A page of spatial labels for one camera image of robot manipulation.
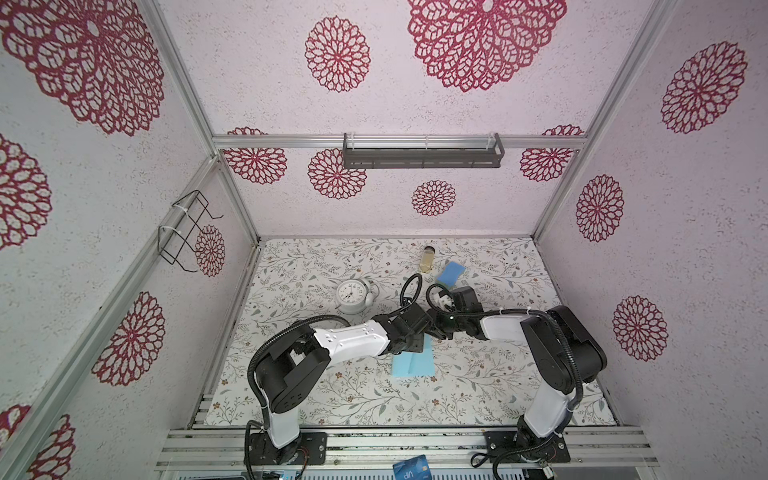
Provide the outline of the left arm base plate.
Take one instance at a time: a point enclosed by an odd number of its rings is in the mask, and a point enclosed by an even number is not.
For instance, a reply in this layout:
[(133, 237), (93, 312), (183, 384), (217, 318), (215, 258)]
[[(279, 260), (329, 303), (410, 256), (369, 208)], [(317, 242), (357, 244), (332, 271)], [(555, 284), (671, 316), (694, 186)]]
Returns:
[(244, 463), (253, 467), (322, 465), (326, 459), (327, 440), (328, 435), (324, 432), (301, 431), (296, 440), (277, 448), (267, 433), (250, 433)]

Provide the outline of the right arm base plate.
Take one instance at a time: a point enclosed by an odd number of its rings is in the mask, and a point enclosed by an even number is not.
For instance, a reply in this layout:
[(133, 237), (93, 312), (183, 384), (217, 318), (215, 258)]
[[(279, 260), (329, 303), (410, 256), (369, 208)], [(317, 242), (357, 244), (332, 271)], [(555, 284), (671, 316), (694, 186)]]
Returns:
[(487, 454), (502, 463), (569, 463), (571, 456), (565, 439), (557, 433), (539, 438), (517, 430), (486, 431)]

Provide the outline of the light blue paper sheet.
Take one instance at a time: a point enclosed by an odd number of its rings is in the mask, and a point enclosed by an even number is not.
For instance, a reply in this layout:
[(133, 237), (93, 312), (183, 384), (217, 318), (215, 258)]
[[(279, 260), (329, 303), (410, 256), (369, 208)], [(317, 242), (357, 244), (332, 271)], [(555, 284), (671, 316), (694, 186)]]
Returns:
[(392, 376), (395, 378), (433, 377), (436, 374), (432, 337), (424, 336), (420, 353), (403, 352), (392, 359)]

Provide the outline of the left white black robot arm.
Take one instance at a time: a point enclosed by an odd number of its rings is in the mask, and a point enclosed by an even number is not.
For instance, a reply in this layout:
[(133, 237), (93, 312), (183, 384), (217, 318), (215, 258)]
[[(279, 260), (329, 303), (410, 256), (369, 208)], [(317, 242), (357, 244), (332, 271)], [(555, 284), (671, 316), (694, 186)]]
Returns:
[(279, 331), (253, 354), (246, 373), (268, 444), (280, 450), (297, 443), (298, 408), (328, 368), (358, 358), (420, 352), (433, 325), (427, 311), (412, 303), (358, 325), (338, 315), (318, 315)]

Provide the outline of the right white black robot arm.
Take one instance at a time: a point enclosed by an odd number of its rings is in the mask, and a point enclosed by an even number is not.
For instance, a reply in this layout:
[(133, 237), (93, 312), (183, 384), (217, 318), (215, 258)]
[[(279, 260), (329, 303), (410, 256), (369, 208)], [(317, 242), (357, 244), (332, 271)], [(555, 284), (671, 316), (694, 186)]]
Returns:
[(436, 338), (460, 332), (481, 341), (527, 345), (542, 382), (518, 421), (520, 447), (561, 436), (583, 400), (584, 385), (607, 366), (602, 347), (564, 305), (486, 310), (472, 288), (449, 290), (440, 284), (427, 288), (425, 300), (433, 317), (429, 334)]

